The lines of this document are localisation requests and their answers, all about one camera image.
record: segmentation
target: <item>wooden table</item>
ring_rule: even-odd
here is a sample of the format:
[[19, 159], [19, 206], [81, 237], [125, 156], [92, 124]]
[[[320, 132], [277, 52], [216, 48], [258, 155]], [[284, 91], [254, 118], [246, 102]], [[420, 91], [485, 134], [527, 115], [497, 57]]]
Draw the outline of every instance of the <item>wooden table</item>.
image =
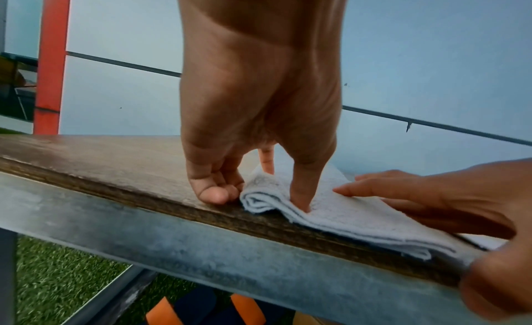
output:
[[444, 263], [205, 205], [184, 164], [178, 137], [0, 136], [0, 228], [343, 323], [484, 323]]

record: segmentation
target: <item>wrist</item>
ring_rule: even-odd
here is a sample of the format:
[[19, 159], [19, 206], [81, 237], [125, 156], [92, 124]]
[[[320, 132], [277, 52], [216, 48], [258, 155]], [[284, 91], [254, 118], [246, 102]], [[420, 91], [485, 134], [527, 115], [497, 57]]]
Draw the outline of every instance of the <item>wrist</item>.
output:
[[179, 0], [197, 17], [239, 34], [294, 48], [338, 48], [346, 0]]

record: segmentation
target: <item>orange strap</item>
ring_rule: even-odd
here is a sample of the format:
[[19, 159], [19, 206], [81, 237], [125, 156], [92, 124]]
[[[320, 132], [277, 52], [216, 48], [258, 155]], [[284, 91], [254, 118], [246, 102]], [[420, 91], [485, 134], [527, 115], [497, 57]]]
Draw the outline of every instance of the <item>orange strap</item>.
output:
[[231, 295], [231, 301], [237, 309], [240, 318], [245, 325], [264, 325], [266, 317], [253, 298], [244, 297], [239, 294]]
[[146, 321], [148, 325], [183, 325], [166, 297], [146, 314]]

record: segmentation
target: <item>wooden surface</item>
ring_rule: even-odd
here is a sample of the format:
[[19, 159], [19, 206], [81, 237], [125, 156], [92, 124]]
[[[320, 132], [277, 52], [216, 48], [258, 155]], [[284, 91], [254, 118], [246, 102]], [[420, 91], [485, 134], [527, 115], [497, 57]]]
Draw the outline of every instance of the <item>wooden surface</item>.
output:
[[[257, 165], [257, 155], [247, 155], [244, 178]], [[0, 135], [0, 171], [443, 285], [458, 282], [439, 261], [424, 263], [312, 231], [278, 213], [256, 216], [237, 204], [199, 202], [186, 178], [179, 137]]]

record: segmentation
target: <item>skin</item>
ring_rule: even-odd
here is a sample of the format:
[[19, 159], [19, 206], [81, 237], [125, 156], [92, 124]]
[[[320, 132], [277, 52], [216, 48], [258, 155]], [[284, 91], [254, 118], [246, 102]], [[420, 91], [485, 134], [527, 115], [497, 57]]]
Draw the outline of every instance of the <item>skin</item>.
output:
[[[254, 149], [273, 174], [278, 143], [294, 159], [290, 199], [308, 211], [336, 148], [346, 1], [179, 0], [181, 141], [200, 200], [236, 200], [244, 185], [238, 166]], [[429, 227], [511, 239], [474, 263], [461, 283], [473, 312], [502, 319], [532, 311], [531, 165], [505, 162], [430, 177], [389, 171], [336, 192], [384, 197]]]
[[381, 197], [431, 228], [509, 239], [472, 264], [460, 283], [462, 299], [491, 321], [532, 312], [532, 159], [431, 176], [394, 170], [355, 180], [334, 191]]

